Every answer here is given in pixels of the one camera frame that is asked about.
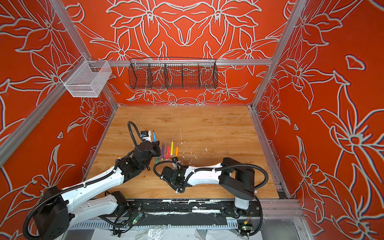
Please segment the pink marker pen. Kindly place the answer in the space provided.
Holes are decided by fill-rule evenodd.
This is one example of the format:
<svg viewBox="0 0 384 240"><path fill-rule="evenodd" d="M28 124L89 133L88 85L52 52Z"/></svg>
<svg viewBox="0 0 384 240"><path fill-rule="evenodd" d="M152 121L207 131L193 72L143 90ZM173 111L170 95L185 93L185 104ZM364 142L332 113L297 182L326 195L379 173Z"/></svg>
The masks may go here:
<svg viewBox="0 0 384 240"><path fill-rule="evenodd" d="M170 144L167 143L165 160L169 160L169 156L170 156Z"/></svg>

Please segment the purple marker pen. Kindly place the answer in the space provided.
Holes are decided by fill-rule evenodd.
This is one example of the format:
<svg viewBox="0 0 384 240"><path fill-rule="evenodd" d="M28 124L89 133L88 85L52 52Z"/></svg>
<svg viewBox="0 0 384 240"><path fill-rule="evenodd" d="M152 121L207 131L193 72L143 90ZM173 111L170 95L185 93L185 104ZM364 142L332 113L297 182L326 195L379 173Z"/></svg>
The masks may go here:
<svg viewBox="0 0 384 240"><path fill-rule="evenodd" d="M165 145L162 144L162 154L161 154L161 160L162 161L165 159L165 154L166 154Z"/></svg>

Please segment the yellow marker pen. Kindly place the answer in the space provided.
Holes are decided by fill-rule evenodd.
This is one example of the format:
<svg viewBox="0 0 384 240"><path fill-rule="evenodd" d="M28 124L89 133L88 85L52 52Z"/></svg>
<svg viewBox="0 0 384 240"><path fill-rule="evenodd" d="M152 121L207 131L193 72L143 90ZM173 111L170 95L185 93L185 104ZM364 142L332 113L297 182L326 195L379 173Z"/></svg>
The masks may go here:
<svg viewBox="0 0 384 240"><path fill-rule="evenodd" d="M174 140L171 139L171 145L170 145L170 156L174 155Z"/></svg>

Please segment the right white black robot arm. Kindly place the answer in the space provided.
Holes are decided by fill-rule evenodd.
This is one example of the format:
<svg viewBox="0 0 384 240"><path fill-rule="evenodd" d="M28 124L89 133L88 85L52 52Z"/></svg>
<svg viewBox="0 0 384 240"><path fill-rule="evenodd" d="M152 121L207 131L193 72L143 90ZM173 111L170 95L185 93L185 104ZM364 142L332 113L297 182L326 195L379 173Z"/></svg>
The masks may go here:
<svg viewBox="0 0 384 240"><path fill-rule="evenodd" d="M177 157L154 165L154 173L176 193L196 185L219 185L235 197L235 207L248 210L250 202L257 199L256 192L266 185L269 175L263 168L223 158L219 164L207 167L182 165Z"/></svg>

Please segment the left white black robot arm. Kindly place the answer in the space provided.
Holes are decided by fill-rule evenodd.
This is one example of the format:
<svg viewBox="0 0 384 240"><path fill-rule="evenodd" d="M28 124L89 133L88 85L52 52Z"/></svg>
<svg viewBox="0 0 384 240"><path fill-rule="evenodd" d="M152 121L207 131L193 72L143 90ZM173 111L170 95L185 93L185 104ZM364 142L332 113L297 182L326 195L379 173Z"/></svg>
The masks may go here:
<svg viewBox="0 0 384 240"><path fill-rule="evenodd" d="M96 177L61 190L56 186L49 188L26 216L23 236L27 240L54 240L78 222L113 213L121 203L122 195L113 195L111 200L106 200L105 208L94 197L135 178L160 155L158 141L143 141Z"/></svg>

